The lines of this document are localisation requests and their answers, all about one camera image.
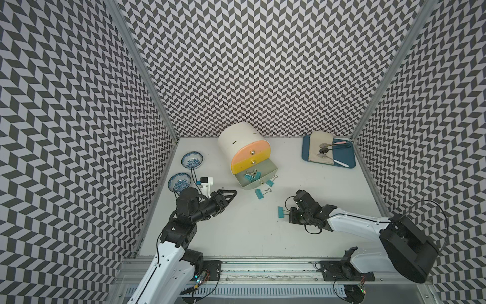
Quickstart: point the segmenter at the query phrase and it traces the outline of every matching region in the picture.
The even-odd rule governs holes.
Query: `chevron patterned wall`
[[[355,128],[423,0],[119,0],[179,136]]]
[[[169,135],[101,0],[0,12],[0,303],[102,303]]]
[[[440,1],[358,138],[389,209],[443,202],[451,236],[433,281],[444,303],[486,302],[486,1]],[[412,213],[445,237],[433,206]]]

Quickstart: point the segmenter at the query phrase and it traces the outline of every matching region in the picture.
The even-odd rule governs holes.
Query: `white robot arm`
[[[340,276],[354,279],[363,274],[399,272],[415,283],[424,283],[439,249],[409,218],[372,217],[344,211],[333,205],[321,207],[306,191],[297,191],[289,223],[310,225],[328,231],[341,231],[375,241],[370,248],[352,247],[340,261]]]
[[[196,233],[195,223],[221,213],[236,193],[218,190],[206,198],[195,188],[181,192],[177,210],[159,236],[157,254],[128,304],[175,302],[187,282],[203,268],[202,253],[187,249]],[[294,201],[299,208],[290,209],[289,223],[316,226],[321,232],[347,232],[375,242],[371,248],[350,248],[337,263],[320,262],[322,268],[328,267],[325,263],[337,265],[334,269],[329,267],[328,279],[323,273],[326,281],[336,277],[359,281],[364,275],[379,271],[399,272],[413,282],[423,283],[439,254],[433,240],[405,216],[372,217],[332,205],[321,207],[302,190],[297,191]]]
[[[213,178],[201,177],[197,182],[196,186],[201,189],[202,195],[209,197],[211,194],[211,186],[213,185]]]
[[[177,209],[159,235],[157,254],[128,304],[172,304],[182,289],[203,268],[203,254],[188,249],[196,223],[223,212],[234,190],[218,190],[210,197],[187,188],[177,198]]]

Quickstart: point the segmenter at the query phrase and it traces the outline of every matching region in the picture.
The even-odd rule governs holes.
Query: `utensil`
[[[174,193],[180,193],[182,190],[189,188],[191,177],[187,173],[176,173],[167,182],[167,187]]]
[[[319,148],[327,148],[330,145],[344,144],[344,143],[347,143],[347,142],[342,141],[342,142],[338,142],[338,143],[322,143],[322,144],[319,145]]]
[[[343,163],[343,162],[341,162],[341,161],[333,160],[332,158],[330,158],[329,156],[327,156],[325,153],[318,153],[318,154],[317,154],[317,156],[318,156],[318,157],[323,157],[323,158],[324,158],[324,157],[327,157],[327,158],[329,158],[330,160],[332,160],[333,162],[338,163],[338,164],[340,164],[340,165],[341,165],[341,166],[343,166],[343,167],[349,168],[349,165],[347,165],[347,164],[345,164],[345,163]]]
[[[184,154],[181,159],[181,164],[184,168],[191,170],[191,178],[194,181],[194,184],[197,185],[197,175],[196,175],[196,168],[198,168],[203,163],[203,155],[197,151],[192,151]]]

